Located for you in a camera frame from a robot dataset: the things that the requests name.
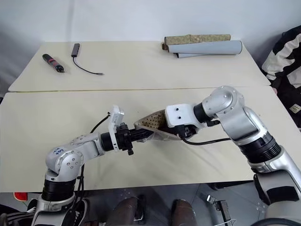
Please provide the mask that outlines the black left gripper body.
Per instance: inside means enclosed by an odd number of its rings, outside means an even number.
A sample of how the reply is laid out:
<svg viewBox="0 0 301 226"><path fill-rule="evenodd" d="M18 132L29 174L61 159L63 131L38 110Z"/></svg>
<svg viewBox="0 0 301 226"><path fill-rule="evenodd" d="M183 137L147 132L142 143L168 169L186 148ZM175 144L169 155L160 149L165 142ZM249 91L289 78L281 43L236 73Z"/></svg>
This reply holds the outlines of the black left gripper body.
<svg viewBox="0 0 301 226"><path fill-rule="evenodd" d="M132 133L135 129L129 129L128 126L122 122L120 126L116 128L116 139L119 150L127 151L129 156L134 154L132 145Z"/></svg>

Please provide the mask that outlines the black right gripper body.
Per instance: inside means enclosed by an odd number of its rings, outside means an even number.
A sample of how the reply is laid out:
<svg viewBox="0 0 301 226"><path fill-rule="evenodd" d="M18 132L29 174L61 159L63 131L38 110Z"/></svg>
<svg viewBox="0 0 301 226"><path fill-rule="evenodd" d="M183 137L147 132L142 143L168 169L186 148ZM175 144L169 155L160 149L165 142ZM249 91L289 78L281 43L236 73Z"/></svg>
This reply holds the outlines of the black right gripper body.
<svg viewBox="0 0 301 226"><path fill-rule="evenodd" d="M198 132L198 128L194 125L178 125L174 129L180 139L189 139Z"/></svg>

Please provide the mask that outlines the tan dotted pouch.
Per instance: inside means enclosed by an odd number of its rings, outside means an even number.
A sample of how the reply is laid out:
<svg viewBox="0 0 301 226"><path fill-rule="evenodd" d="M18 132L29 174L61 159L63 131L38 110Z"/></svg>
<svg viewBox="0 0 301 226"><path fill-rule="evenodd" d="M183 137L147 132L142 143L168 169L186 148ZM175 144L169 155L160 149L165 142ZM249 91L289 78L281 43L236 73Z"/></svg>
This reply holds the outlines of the tan dotted pouch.
<svg viewBox="0 0 301 226"><path fill-rule="evenodd" d="M165 110L154 112L134 123L135 129L147 129L153 131L151 140L160 141L179 141L177 135L169 134L162 131L162 127L168 127L165 117Z"/></svg>

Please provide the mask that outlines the dark brown rounded shape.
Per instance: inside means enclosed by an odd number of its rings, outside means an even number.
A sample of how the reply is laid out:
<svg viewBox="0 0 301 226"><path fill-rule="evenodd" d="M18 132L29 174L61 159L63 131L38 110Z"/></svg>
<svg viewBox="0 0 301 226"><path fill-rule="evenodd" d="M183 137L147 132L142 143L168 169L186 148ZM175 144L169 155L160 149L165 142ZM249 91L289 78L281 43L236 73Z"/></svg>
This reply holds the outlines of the dark brown rounded shape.
<svg viewBox="0 0 301 226"><path fill-rule="evenodd" d="M174 200L172 206L171 226L197 226L195 212L189 202Z"/></svg>
<svg viewBox="0 0 301 226"><path fill-rule="evenodd" d="M146 223L146 197L139 195L123 200L115 208L117 225L144 225Z"/></svg>

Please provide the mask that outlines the small rolled grey mat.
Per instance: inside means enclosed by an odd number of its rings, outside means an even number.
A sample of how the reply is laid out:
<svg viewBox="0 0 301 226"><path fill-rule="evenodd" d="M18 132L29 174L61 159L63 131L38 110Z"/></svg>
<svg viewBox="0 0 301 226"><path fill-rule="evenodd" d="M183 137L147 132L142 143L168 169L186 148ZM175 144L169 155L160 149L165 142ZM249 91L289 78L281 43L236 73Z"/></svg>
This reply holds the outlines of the small rolled grey mat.
<svg viewBox="0 0 301 226"><path fill-rule="evenodd" d="M197 57L197 56L203 56L203 55L204 54L176 53L177 58Z"/></svg>

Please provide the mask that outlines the black white striped shoe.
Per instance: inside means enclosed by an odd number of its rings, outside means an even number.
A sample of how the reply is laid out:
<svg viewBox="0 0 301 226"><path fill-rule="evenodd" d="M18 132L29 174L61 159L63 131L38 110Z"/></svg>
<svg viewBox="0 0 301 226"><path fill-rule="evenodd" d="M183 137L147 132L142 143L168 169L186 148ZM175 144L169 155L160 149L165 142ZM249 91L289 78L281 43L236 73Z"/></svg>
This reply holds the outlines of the black white striped shoe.
<svg viewBox="0 0 301 226"><path fill-rule="evenodd" d="M32 217L28 212L1 213L0 226L31 226Z"/></svg>
<svg viewBox="0 0 301 226"><path fill-rule="evenodd" d="M70 209L67 211L62 226L84 226L88 207L89 202L86 199L78 201L74 210Z"/></svg>

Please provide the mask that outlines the black box on floor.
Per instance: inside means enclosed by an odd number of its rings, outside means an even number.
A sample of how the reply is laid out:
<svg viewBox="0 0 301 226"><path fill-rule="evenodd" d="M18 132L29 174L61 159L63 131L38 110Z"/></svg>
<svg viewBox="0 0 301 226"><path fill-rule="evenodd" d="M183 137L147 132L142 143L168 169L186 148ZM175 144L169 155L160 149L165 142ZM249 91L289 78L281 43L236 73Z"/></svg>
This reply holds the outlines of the black box on floor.
<svg viewBox="0 0 301 226"><path fill-rule="evenodd" d="M231 218L230 213L229 213L229 208L227 205L227 202L225 200L217 200L214 198L212 195L207 195L206 201L210 203L217 211L220 211L222 214L223 218L223 223L222 224L217 224L216 226L233 226L232 221L234 219Z"/></svg>

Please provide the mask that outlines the large rolled grey mat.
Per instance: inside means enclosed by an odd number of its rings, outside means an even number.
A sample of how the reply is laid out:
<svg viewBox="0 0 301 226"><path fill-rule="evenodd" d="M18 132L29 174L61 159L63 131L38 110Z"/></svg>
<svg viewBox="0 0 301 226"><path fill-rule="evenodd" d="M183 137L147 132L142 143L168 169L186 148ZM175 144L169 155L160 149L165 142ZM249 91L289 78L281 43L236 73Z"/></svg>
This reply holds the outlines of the large rolled grey mat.
<svg viewBox="0 0 301 226"><path fill-rule="evenodd" d="M240 40L200 42L191 44L168 45L168 52L183 54L240 54L242 51Z"/></svg>

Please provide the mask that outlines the rolled cork mat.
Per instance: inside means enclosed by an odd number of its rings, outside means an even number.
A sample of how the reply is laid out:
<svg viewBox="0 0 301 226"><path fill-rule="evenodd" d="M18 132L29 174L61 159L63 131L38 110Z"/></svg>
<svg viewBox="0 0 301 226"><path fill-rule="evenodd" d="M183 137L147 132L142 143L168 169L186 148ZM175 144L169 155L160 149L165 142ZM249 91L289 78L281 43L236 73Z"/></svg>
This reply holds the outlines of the rolled cork mat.
<svg viewBox="0 0 301 226"><path fill-rule="evenodd" d="M161 43L163 50L168 49L168 45L180 45L180 44L193 44L201 42L213 42L213 41L228 41L231 39L230 34L205 34L205 35L192 35L187 34L183 36L166 36L164 42Z"/></svg>

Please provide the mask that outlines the black and red marker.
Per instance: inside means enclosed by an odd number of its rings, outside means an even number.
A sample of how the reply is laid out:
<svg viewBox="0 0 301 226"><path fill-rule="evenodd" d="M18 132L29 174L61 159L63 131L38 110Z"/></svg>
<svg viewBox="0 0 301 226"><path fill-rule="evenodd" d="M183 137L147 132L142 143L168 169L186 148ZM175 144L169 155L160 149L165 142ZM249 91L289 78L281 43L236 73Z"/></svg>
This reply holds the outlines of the black and red marker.
<svg viewBox="0 0 301 226"><path fill-rule="evenodd" d="M43 54L42 58L57 72L64 73L64 67L60 63L58 63L54 58L52 58L49 54Z"/></svg>

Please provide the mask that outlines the black and white jacket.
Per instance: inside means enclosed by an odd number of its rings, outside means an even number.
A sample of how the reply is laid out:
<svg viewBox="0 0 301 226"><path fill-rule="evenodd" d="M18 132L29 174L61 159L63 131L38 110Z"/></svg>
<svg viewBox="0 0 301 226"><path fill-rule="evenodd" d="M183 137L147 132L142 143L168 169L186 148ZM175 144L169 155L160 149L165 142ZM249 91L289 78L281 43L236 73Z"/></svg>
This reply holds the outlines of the black and white jacket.
<svg viewBox="0 0 301 226"><path fill-rule="evenodd" d="M261 71L301 130L301 25L282 33Z"/></svg>

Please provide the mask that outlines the red object under table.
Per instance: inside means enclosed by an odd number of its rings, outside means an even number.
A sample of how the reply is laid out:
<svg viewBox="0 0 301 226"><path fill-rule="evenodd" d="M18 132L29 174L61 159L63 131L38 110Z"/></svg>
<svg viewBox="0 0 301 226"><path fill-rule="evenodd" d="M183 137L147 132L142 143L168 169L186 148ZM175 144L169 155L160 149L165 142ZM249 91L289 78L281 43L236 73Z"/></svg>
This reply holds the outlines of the red object under table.
<svg viewBox="0 0 301 226"><path fill-rule="evenodd" d="M20 202L28 201L28 193L27 192L13 192L13 196L16 200Z"/></svg>

